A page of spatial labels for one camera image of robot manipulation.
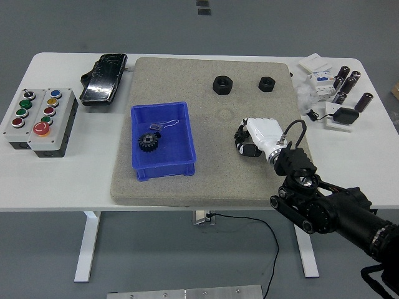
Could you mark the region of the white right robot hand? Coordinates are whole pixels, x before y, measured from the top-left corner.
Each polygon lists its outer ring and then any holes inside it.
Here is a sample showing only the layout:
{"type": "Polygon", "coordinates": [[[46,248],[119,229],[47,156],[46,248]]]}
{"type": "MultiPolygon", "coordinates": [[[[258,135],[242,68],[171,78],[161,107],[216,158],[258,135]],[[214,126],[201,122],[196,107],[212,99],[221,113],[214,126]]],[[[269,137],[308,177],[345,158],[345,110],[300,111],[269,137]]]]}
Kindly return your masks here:
{"type": "Polygon", "coordinates": [[[273,163],[287,145],[281,127],[272,118],[243,119],[234,140],[240,155],[259,157],[264,153],[269,163],[273,163]]]}

